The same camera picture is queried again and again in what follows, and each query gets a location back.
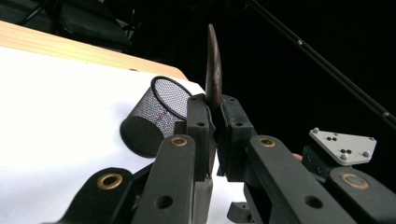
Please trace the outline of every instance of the bolt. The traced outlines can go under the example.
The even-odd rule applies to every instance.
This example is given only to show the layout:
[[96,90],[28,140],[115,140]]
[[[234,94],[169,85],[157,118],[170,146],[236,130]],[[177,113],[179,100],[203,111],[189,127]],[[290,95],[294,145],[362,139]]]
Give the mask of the bolt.
[[346,153],[341,154],[340,159],[343,160],[343,161],[346,161],[347,160],[347,154]]
[[371,152],[370,151],[364,151],[363,152],[363,157],[370,157],[371,156]]

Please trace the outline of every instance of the mounting plate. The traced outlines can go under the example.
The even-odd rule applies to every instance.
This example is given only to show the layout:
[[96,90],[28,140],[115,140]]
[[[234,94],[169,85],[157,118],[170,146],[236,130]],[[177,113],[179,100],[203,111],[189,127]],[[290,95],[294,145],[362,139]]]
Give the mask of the mounting plate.
[[309,135],[341,165],[348,166],[369,162],[375,151],[373,137],[344,133],[331,133],[315,128]]

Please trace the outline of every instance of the screw hole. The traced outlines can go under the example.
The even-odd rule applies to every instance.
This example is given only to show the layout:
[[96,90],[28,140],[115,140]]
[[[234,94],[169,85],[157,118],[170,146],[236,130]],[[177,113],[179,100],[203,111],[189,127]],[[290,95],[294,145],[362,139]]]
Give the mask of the screw hole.
[[98,178],[96,183],[99,189],[114,189],[122,182],[122,175],[119,174],[105,174]]
[[171,144],[174,147],[184,147],[187,145],[187,139],[181,137],[175,137],[171,139]]
[[263,138],[260,140],[260,144],[262,144],[264,147],[274,147],[276,143],[271,139]]
[[308,206],[313,207],[313,208],[321,208],[323,206],[323,203],[321,200],[319,200],[317,197],[308,195],[305,196],[304,198],[305,203],[308,204]]
[[159,209],[165,209],[165,208],[170,207],[172,205],[172,203],[173,203],[173,199],[170,196],[165,195],[165,196],[158,198],[155,202],[155,205]]

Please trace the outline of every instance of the black chair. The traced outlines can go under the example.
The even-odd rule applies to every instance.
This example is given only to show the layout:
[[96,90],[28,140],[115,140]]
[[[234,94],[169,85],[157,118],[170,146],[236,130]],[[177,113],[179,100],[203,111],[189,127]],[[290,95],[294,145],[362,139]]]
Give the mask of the black chair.
[[128,52],[132,46],[117,18],[98,0],[42,0],[19,25],[45,10],[50,32],[95,46]]

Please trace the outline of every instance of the mesh cup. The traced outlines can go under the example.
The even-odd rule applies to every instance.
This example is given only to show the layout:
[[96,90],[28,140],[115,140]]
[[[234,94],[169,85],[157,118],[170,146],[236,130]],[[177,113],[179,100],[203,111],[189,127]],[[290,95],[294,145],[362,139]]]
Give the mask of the mesh cup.
[[154,158],[175,122],[186,120],[191,93],[169,77],[155,77],[150,87],[120,125],[124,144],[139,156]]

